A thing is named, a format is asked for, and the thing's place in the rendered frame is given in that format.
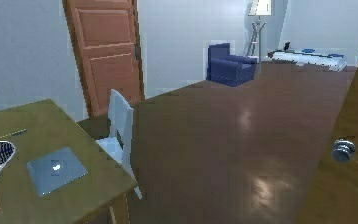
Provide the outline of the white chair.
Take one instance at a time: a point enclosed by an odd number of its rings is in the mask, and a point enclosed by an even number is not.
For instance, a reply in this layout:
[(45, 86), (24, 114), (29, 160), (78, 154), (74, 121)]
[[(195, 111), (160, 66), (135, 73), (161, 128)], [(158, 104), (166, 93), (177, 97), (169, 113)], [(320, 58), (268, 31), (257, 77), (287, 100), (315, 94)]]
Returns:
[(125, 97), (112, 89), (108, 108), (110, 133), (108, 137), (97, 140), (97, 143), (129, 175), (135, 177), (131, 165), (133, 113), (134, 109)]

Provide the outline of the floor lamp white shade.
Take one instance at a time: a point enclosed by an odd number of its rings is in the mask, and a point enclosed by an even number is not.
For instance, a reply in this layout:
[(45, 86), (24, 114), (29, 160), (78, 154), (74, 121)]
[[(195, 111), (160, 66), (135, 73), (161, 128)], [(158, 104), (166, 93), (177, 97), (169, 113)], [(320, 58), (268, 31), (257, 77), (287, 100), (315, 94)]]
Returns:
[(246, 55), (257, 60), (258, 71), (261, 71), (261, 34), (266, 25), (261, 18), (272, 15), (272, 0), (253, 0), (248, 15), (257, 20), (252, 23), (253, 32)]

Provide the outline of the dark pencil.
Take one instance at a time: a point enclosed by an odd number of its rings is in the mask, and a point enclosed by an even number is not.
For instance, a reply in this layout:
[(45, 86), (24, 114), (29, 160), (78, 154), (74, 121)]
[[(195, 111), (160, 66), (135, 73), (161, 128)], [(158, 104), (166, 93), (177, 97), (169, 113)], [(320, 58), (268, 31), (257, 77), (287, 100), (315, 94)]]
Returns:
[(0, 139), (7, 138), (7, 137), (18, 136), (18, 135), (21, 135), (21, 134), (26, 133), (26, 132), (27, 132), (27, 129), (22, 129), (22, 130), (19, 130), (19, 131), (15, 131), (15, 132), (11, 132), (11, 133), (2, 135), (2, 136), (0, 136)]

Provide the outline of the grey closed laptop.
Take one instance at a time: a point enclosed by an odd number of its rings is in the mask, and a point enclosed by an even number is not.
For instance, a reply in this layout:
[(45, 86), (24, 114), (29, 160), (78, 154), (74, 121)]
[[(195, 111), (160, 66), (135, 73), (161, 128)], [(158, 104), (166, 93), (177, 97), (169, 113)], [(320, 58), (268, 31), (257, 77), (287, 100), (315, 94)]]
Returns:
[(70, 147), (63, 147), (28, 162), (27, 169), (39, 197), (88, 173)]

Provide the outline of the white low table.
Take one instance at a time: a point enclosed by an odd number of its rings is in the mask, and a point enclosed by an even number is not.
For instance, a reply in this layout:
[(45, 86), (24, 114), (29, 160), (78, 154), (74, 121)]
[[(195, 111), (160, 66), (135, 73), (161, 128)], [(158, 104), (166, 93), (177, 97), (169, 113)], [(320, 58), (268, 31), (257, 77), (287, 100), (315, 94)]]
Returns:
[(276, 50), (268, 53), (268, 58), (278, 61), (293, 62), (296, 65), (305, 64), (326, 66), (332, 71), (341, 71), (347, 66), (347, 60), (341, 54), (324, 54), (319, 52), (303, 53), (302, 50)]

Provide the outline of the olive wooden desk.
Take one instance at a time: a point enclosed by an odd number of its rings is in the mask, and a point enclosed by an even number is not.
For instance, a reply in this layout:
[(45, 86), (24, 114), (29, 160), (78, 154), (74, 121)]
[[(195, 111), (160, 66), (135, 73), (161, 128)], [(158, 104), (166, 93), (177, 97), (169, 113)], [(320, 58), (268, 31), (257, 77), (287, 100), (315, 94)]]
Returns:
[[(0, 111), (0, 138), (16, 146), (0, 174), (0, 224), (85, 224), (120, 205), (120, 223), (128, 224), (126, 195), (137, 185), (115, 160), (54, 101), (47, 99)], [(27, 163), (69, 147), (87, 170), (83, 177), (40, 197)]]

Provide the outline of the silver round door knob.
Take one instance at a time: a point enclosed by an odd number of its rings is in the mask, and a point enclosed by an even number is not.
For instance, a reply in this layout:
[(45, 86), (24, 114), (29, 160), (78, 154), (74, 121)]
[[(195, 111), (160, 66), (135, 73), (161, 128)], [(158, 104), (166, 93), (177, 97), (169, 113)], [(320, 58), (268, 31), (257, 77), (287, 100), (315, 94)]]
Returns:
[(337, 139), (332, 146), (331, 155), (337, 162), (348, 162), (356, 152), (356, 146), (347, 139)]

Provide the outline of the olive wooden door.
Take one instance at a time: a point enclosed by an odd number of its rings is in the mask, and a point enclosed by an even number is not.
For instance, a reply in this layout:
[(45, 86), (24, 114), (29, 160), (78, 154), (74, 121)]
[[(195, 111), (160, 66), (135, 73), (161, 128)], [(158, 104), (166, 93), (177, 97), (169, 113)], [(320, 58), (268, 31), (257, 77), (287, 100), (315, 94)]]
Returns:
[(294, 224), (358, 224), (358, 66)]

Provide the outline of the reddish brown panelled door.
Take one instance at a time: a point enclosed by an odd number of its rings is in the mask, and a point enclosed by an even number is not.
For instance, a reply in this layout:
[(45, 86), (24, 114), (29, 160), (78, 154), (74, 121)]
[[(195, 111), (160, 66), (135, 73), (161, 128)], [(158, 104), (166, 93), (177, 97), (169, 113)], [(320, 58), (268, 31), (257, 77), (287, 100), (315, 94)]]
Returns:
[[(108, 111), (112, 89), (145, 99), (138, 0), (62, 0), (88, 115)], [(135, 59), (134, 44), (140, 60)]]

